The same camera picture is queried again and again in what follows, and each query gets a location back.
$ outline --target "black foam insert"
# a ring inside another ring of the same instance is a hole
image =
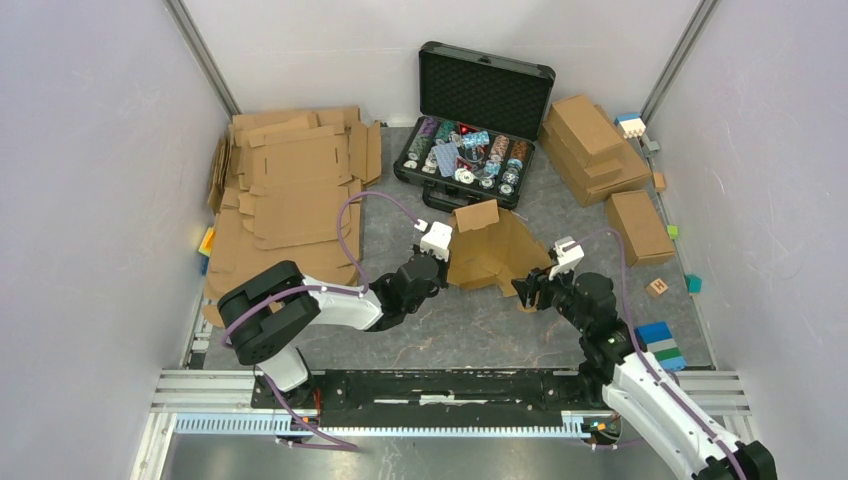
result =
[[[456,58],[427,45],[420,50],[421,113],[536,140],[550,99],[553,70],[532,65],[535,68],[530,71],[516,71],[487,62],[499,57],[465,52],[481,60]]]

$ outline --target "metal corner post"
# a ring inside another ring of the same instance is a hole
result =
[[[182,32],[183,38],[185,38],[194,57],[197,59],[200,69],[203,70],[203,73],[209,80],[209,84],[215,89],[215,93],[218,95],[218,99],[221,100],[224,109],[230,115],[240,114],[241,109],[239,109],[238,103],[236,103],[232,92],[227,87],[221,71],[218,70],[218,66],[215,64],[212,54],[209,53],[209,48],[206,47],[206,42],[200,36],[200,31],[197,30],[197,25],[194,24],[194,20],[192,20],[191,14],[189,14],[183,0],[164,0],[164,2],[165,6],[171,12],[171,16],[174,17],[174,22],[176,22],[177,27]]]
[[[671,84],[674,83],[674,79],[677,77],[680,68],[683,66],[686,58],[689,57],[692,47],[701,35],[704,26],[710,17],[712,17],[719,2],[720,0],[701,0],[698,3],[695,13],[692,14],[689,24],[686,25],[686,29],[677,42],[677,46],[674,47],[674,51],[672,51],[671,57],[669,57],[665,68],[663,68],[659,79],[657,79],[657,83],[648,95],[645,106],[642,107],[642,120],[645,124],[649,124],[656,115],[660,103],[662,103],[666,93],[671,88]]]

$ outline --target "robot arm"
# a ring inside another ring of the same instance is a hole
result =
[[[269,296],[301,290],[283,298],[277,311],[270,306],[258,309],[230,334],[239,363],[259,366],[290,403],[306,399],[311,392],[309,369],[290,344],[304,328],[323,324],[383,331],[399,325],[424,300],[447,287],[451,227],[419,221],[416,228],[425,234],[409,261],[372,282],[366,293],[318,281],[303,275],[294,262],[283,261],[224,295],[218,311],[229,328]]]
[[[633,344],[616,312],[612,280],[597,273],[575,278],[573,269],[583,251],[569,248],[573,242],[571,237],[557,241],[551,251],[555,265],[534,269],[512,283],[525,307],[554,307],[581,333],[586,361],[579,378],[587,399],[606,404],[630,422],[681,480],[737,478],[719,444],[730,450],[749,480],[777,479],[774,459],[760,442],[745,445],[721,427],[644,345]]]

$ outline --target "gray mat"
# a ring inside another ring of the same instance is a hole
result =
[[[396,197],[421,218],[447,220],[448,215],[421,202],[421,188],[402,183],[392,173],[410,128],[383,128],[383,178],[373,190]],[[656,202],[653,191],[651,196]],[[371,279],[395,271],[411,253],[416,240],[407,217],[392,203],[366,198],[364,206],[364,268]],[[582,208],[537,148],[522,189],[516,213],[545,244],[571,235],[582,238],[608,226],[603,204]],[[588,240],[586,258],[578,266],[607,275],[619,290],[619,255],[615,239],[607,234]],[[645,286],[662,278],[669,290],[657,299]],[[665,321],[690,366],[710,364],[709,352],[686,291],[677,258],[657,266],[628,271],[628,300],[638,325]],[[218,345],[216,329],[206,357],[206,369],[236,369],[235,355]],[[344,327],[309,327],[295,340],[312,369],[455,368],[455,367],[576,367],[583,361],[577,331],[553,309],[535,314],[517,310],[515,298],[503,298],[497,287],[461,291],[443,290],[427,300],[415,315],[381,333]]]

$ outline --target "poker chip case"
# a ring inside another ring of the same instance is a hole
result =
[[[421,47],[418,65],[423,116],[394,163],[395,176],[422,186],[424,203],[445,212],[491,199],[515,208],[556,73],[439,42]],[[465,146],[454,150],[452,141]],[[453,151],[460,152],[456,165]]]

